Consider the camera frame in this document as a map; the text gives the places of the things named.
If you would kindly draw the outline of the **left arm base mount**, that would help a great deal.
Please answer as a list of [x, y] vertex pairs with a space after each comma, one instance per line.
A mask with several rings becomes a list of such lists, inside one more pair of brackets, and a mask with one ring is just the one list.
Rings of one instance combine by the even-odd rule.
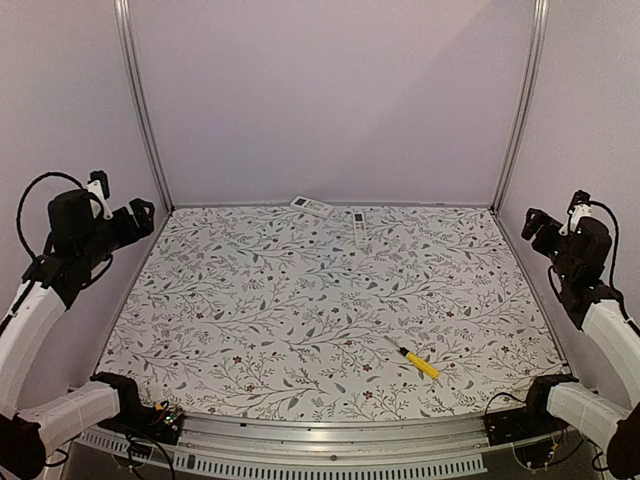
[[140, 438], [149, 437], [166, 445], [178, 444], [184, 424], [184, 411], [179, 407], [171, 407], [167, 400], [158, 406], [144, 404], [136, 381], [123, 375], [100, 372], [92, 375], [90, 380], [114, 389], [119, 400], [119, 413], [100, 422], [101, 428]]

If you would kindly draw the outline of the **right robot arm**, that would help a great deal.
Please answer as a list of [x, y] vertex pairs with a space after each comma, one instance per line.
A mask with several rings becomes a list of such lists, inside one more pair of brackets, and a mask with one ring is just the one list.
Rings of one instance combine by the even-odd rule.
[[623, 306], [622, 294], [601, 275], [612, 245], [608, 228], [589, 204], [570, 208], [565, 223], [531, 208], [522, 230], [547, 257], [560, 280], [558, 298], [574, 326], [604, 354], [620, 378], [631, 406], [625, 409], [591, 391], [572, 376], [538, 377], [529, 389], [517, 427], [537, 436], [555, 419], [578, 430], [606, 457], [616, 479], [639, 475], [639, 328]]

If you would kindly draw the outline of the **white air conditioner remote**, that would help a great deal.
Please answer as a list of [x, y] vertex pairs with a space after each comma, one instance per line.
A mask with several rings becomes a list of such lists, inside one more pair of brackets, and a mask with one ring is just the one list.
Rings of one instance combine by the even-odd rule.
[[352, 214], [354, 242], [358, 249], [365, 249], [369, 243], [366, 218], [363, 212], [354, 211]]

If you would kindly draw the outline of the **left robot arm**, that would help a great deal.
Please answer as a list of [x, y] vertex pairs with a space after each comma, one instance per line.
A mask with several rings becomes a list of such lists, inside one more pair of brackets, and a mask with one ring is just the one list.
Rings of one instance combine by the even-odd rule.
[[18, 407], [26, 375], [47, 335], [79, 294], [96, 279], [94, 269], [115, 251], [154, 230], [155, 208], [136, 198], [115, 211], [99, 187], [58, 195], [48, 205], [45, 251], [22, 276], [1, 322], [1, 467], [19, 479], [37, 478], [48, 458], [87, 428], [112, 419], [128, 434], [148, 426], [134, 380], [96, 374], [76, 390], [43, 405]]

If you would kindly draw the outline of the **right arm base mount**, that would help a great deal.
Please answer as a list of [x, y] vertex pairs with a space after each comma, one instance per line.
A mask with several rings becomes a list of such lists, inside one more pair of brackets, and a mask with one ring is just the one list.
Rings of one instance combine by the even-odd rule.
[[[514, 451], [516, 460], [526, 469], [548, 468], [565, 461], [571, 456], [558, 458], [558, 450], [567, 435], [568, 423], [552, 416], [547, 410], [551, 389], [564, 383], [577, 383], [578, 379], [569, 374], [554, 374], [536, 377], [528, 389], [524, 400], [508, 392], [495, 394], [487, 403], [483, 423], [491, 446], [513, 444], [559, 432], [557, 440], [549, 439], [536, 445], [518, 447]], [[501, 397], [514, 400], [520, 407], [501, 412], [489, 412], [494, 400]]]

